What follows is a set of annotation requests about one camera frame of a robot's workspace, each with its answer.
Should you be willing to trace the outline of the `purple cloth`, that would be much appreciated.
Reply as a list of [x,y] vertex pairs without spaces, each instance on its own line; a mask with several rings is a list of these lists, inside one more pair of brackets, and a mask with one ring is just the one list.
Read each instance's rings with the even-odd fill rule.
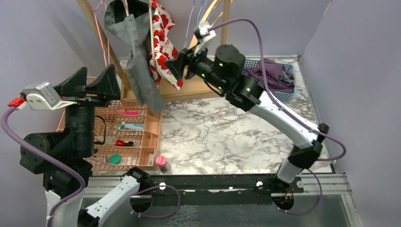
[[279,74],[281,70],[286,71],[289,76],[290,74],[292,74],[291,77],[294,79],[293,73],[285,69],[284,64],[280,64],[266,58],[263,60],[259,60],[257,67],[245,67],[242,71],[242,74],[248,77],[252,77],[264,84],[263,74],[265,73],[266,81],[270,91],[293,93],[295,89],[294,83],[288,84],[279,81]]

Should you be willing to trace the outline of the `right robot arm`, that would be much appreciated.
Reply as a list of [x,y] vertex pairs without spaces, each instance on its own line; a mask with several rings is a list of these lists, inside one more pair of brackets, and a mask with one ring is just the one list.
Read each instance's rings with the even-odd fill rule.
[[214,60],[207,57],[207,52],[207,49],[200,53],[194,48],[182,49],[164,65],[177,79],[199,76],[230,104],[264,119],[293,141],[290,154],[273,179],[274,189],[285,192],[297,174],[317,161],[329,126],[302,118],[266,91],[261,82],[244,75],[245,56],[233,45],[219,46]]

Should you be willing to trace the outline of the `red poppy print cloth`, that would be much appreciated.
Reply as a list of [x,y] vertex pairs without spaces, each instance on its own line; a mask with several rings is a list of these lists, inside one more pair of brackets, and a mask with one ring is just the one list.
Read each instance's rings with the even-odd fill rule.
[[165,65],[166,60],[174,59],[178,56],[178,50],[167,37],[169,31],[175,26],[175,22],[165,7],[157,0],[152,0],[151,5],[155,10],[152,16],[151,36],[153,50],[149,61],[151,76],[157,85],[164,79],[174,88],[180,90],[183,86],[183,80],[176,79]]

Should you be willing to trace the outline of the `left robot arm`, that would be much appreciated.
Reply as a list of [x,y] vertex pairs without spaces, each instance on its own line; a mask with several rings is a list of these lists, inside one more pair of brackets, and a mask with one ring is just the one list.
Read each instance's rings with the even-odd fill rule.
[[29,85],[22,94],[32,110],[65,110],[63,131],[28,134],[20,148],[21,166],[44,177],[48,226],[100,227],[132,195],[148,190],[149,175],[133,167],[100,200],[81,208],[92,173],[87,159],[96,153],[95,108],[120,98],[114,65],[107,65],[91,83],[87,68],[82,67],[56,86],[48,82]]

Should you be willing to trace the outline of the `grey skirt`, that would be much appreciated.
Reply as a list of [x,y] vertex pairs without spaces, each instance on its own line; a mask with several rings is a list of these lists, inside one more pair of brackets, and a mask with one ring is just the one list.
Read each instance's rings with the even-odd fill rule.
[[149,61],[151,55],[150,14],[148,3],[128,0],[128,11],[122,0],[113,0],[108,5],[105,29],[131,48],[126,73],[137,101],[147,105],[152,112],[166,109],[166,104],[151,76]]

